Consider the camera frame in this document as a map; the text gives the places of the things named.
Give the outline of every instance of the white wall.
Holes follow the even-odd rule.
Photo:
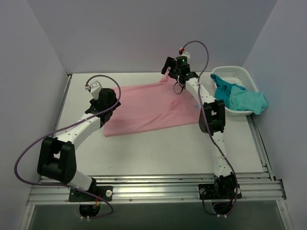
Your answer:
[[[30,186],[14,163],[37,137],[53,129],[67,75],[25,0],[0,0],[0,229],[18,229]],[[39,146],[19,167],[37,181]]]
[[[157,72],[199,39],[208,70],[242,65],[276,0],[28,0],[68,73]],[[193,69],[205,53],[189,47]]]
[[[257,122],[296,230],[307,226],[306,9],[278,0],[244,64],[269,103]]]

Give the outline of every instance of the white basket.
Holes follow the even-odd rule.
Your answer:
[[[212,73],[219,76],[221,79],[228,83],[234,83],[240,86],[243,86],[247,91],[258,92],[250,74],[246,69],[239,66],[223,66],[217,67],[212,70]],[[226,116],[248,116],[253,112],[250,110],[247,111],[234,111],[225,107]]]

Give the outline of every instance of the turquoise towel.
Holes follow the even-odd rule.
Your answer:
[[[211,74],[210,76],[217,86],[214,97],[217,100],[223,100],[225,102],[225,106],[227,108],[229,108],[229,97],[230,97],[232,87],[237,86],[238,88],[245,90],[245,88],[242,87],[242,86],[239,86],[239,85],[236,85],[236,84],[230,84],[230,83],[222,80],[219,76],[217,76],[214,73]]]
[[[229,102],[231,110],[251,110],[257,115],[268,107],[262,92],[249,92],[237,86],[231,88]]]

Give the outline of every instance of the metal bracket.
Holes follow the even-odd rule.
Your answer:
[[[97,196],[100,196],[106,201],[111,201],[113,195],[113,187],[112,186],[98,186],[97,187]],[[86,195],[82,192],[75,190],[74,188],[71,189],[69,193],[69,202],[89,202],[95,201],[96,199],[92,196]]]
[[[204,200],[231,199],[230,196],[220,198],[215,191],[214,184],[199,184],[198,191],[199,191],[199,196],[201,200],[202,199]],[[241,189],[240,189],[240,186],[238,185],[237,199],[241,199],[241,198],[242,198]]]

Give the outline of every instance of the pink towel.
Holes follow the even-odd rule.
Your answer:
[[[192,95],[175,94],[176,81],[165,75],[159,82],[121,87],[119,106],[105,124],[105,136],[140,133],[197,123],[200,109]]]

